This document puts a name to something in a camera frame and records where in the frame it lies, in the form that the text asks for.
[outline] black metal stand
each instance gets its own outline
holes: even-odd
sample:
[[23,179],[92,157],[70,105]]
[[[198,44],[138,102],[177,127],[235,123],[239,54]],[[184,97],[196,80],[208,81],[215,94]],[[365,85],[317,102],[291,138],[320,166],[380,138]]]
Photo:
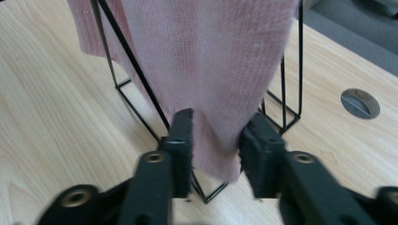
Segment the black metal stand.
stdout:
[[[138,77],[140,78],[145,90],[147,91],[152,103],[154,104],[159,116],[161,117],[161,121],[165,125],[165,127],[169,130],[170,125],[164,115],[163,110],[161,109],[161,106],[152,91],[149,83],[147,82],[145,75],[143,71],[141,70],[140,66],[138,65],[137,60],[135,59],[134,54],[132,53],[132,50],[130,49],[130,46],[128,42],[125,39],[125,36],[123,35],[119,25],[117,24],[117,21],[115,20],[115,16],[113,15],[112,11],[109,9],[108,4],[106,3],[106,0],[91,0],[91,4],[93,7],[93,11],[95,13],[96,21],[97,21],[97,26],[99,29],[99,33],[101,35],[101,40],[102,44],[105,50],[106,58],[108,60],[109,68],[111,70],[112,78],[114,80],[115,88],[119,92],[119,94],[122,96],[122,98],[129,104],[131,109],[134,111],[134,113],[137,115],[137,117],[140,119],[140,121],[144,124],[146,129],[149,131],[149,133],[153,136],[153,138],[159,143],[161,141],[160,137],[156,134],[156,132],[153,130],[153,128],[146,122],[146,120],[143,118],[143,116],[136,110],[136,108],[133,106],[133,104],[130,102],[130,100],[127,98],[125,93],[122,90],[122,87],[125,86],[126,84],[131,82],[131,79],[126,79],[122,82],[119,82],[116,79],[115,76],[115,70],[112,62],[112,58],[109,52],[108,48],[108,43],[106,40],[105,32],[103,29],[102,21],[100,18],[100,8],[103,10],[106,18],[108,19],[109,23],[111,24],[112,28],[115,31],[115,34],[117,35],[117,38],[119,39],[124,51],[126,52],[126,55],[131,61],[131,64],[133,65],[135,71],[137,72]],[[298,93],[298,112],[295,112],[288,106],[286,106],[286,99],[285,99],[285,79],[284,79],[284,59],[281,62],[281,76],[282,76],[282,100],[278,99],[275,95],[273,95],[271,92],[268,92],[268,94],[276,100],[278,103],[280,103],[283,107],[283,124],[279,125],[277,122],[275,122],[272,118],[267,116],[268,120],[279,129],[280,134],[285,133],[289,128],[291,128],[294,124],[297,123],[297,121],[300,119],[301,115],[301,110],[302,110],[302,1],[300,1],[299,8],[298,8],[298,27],[299,27],[299,69],[298,69],[298,80],[299,80],[299,93]],[[266,115],[266,107],[265,107],[265,101],[262,101],[262,109],[261,112]],[[289,122],[287,124],[286,117],[287,114],[291,113],[294,115],[293,121]],[[202,190],[195,174],[194,171],[192,171],[192,186],[193,189],[197,192],[199,197],[202,199],[204,203],[209,203],[212,199],[214,199],[223,189],[225,189],[228,186],[228,183],[222,183],[219,187],[217,187],[211,194],[206,196],[204,191]]]

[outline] light wood surface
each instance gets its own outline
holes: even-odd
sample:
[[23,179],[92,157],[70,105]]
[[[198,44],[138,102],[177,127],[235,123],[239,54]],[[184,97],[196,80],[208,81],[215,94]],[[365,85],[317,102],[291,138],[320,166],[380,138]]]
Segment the light wood surface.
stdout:
[[[105,190],[127,179],[138,156],[156,144],[114,90],[106,60],[80,51],[66,1],[9,0],[0,4],[0,21],[0,224],[32,224],[65,188]],[[288,149],[315,154],[343,185],[363,194],[398,186],[398,79],[308,27],[304,50],[304,112],[284,135]],[[295,24],[286,51],[292,107],[297,55]],[[340,95],[351,87],[378,100],[376,119],[344,110]],[[164,135],[140,93],[126,88]],[[279,90],[278,78],[271,89]],[[205,190],[218,184],[198,175]],[[244,175],[208,205],[191,199],[174,200],[175,223],[281,223],[277,201],[254,201]]]

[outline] cloth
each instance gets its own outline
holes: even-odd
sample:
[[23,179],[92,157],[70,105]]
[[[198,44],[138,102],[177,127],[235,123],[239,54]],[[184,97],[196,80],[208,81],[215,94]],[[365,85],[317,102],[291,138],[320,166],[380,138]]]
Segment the cloth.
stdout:
[[[81,49],[104,56],[90,0],[68,2]],[[193,108],[193,165],[236,181],[238,137],[280,64],[297,0],[107,2],[168,119]],[[145,93],[102,22],[113,60]]]

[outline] black wire frame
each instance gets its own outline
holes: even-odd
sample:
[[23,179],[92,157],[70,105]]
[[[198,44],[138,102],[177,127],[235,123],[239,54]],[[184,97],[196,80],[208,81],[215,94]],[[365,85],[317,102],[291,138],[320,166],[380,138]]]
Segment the black wire frame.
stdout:
[[[156,140],[156,142],[160,142],[160,137],[156,134],[156,132],[153,130],[153,128],[146,122],[146,120],[143,118],[143,116],[137,111],[137,109],[133,106],[133,104],[130,102],[129,98],[125,95],[125,93],[122,90],[122,87],[125,86],[126,84],[131,82],[130,78],[127,78],[126,80],[122,82],[118,82],[115,76],[115,70],[114,70],[114,65],[112,62],[111,54],[109,52],[109,47],[108,47],[108,42],[106,40],[105,32],[103,29],[102,25],[102,20],[100,17],[100,8],[104,12],[106,18],[108,19],[109,23],[111,24],[112,28],[114,29],[116,36],[118,40],[120,41],[124,51],[126,52],[128,58],[130,59],[140,81],[142,82],[145,90],[147,91],[149,98],[151,99],[152,103],[155,106],[155,109],[157,110],[159,116],[161,117],[161,121],[165,125],[165,127],[169,130],[170,129],[170,124],[168,123],[163,110],[161,109],[161,106],[152,91],[149,83],[147,82],[145,75],[143,71],[141,70],[134,54],[132,53],[132,50],[126,41],[125,36],[123,35],[119,25],[117,24],[117,21],[115,20],[115,17],[112,13],[112,11],[109,9],[108,4],[106,3],[106,0],[91,0],[92,8],[94,11],[94,15],[96,18],[97,22],[97,27],[99,29],[99,34],[101,37],[101,41],[103,44],[103,48],[105,51],[105,55],[108,61],[109,68],[111,70],[112,78],[114,81],[115,89],[119,92],[121,97],[128,103],[130,108],[134,111],[134,113],[137,115],[137,117],[140,119],[140,121],[143,123],[145,128],[148,130],[148,132],[152,135],[152,137]],[[303,34],[303,6],[302,6],[302,1],[299,3],[298,7],[298,42],[299,42],[299,65],[298,65],[298,85],[299,85],[299,93],[298,93],[298,112],[293,111],[290,107],[286,106],[286,99],[285,99],[285,79],[284,79],[284,58],[281,62],[281,76],[282,76],[282,100],[278,99],[275,95],[273,95],[271,92],[268,91],[268,94],[276,100],[278,103],[280,103],[283,107],[283,125],[280,126],[277,122],[275,122],[272,118],[267,116],[266,114],[266,106],[265,106],[265,101],[262,100],[261,103],[261,112],[263,115],[265,115],[268,120],[274,124],[279,130],[280,133],[283,134],[285,133],[288,129],[290,129],[294,124],[297,123],[297,121],[300,119],[301,112],[302,112],[302,53],[303,53],[303,48],[302,48],[302,34]],[[294,119],[286,124],[286,116],[287,113],[292,113],[294,115]],[[217,187],[213,192],[211,192],[208,196],[204,193],[203,189],[201,188],[199,181],[197,180],[194,171],[192,171],[192,181],[191,181],[192,187],[195,190],[195,192],[199,195],[203,203],[209,203],[211,200],[213,200],[220,192],[222,192],[227,186],[228,183],[222,183],[219,187]]]
[[[267,91],[267,94],[282,106],[282,124],[280,125],[274,119],[269,117],[266,113],[266,105],[264,99],[261,102],[261,108],[259,111],[267,117],[268,121],[271,122],[283,135],[288,129],[295,125],[301,118],[302,113],[302,82],[303,82],[303,1],[299,1],[298,5],[298,111],[294,111],[292,108],[286,105],[286,83],[284,73],[284,56],[281,61],[281,92],[282,99],[276,97],[272,92]],[[293,119],[287,123],[287,114],[293,115]]]

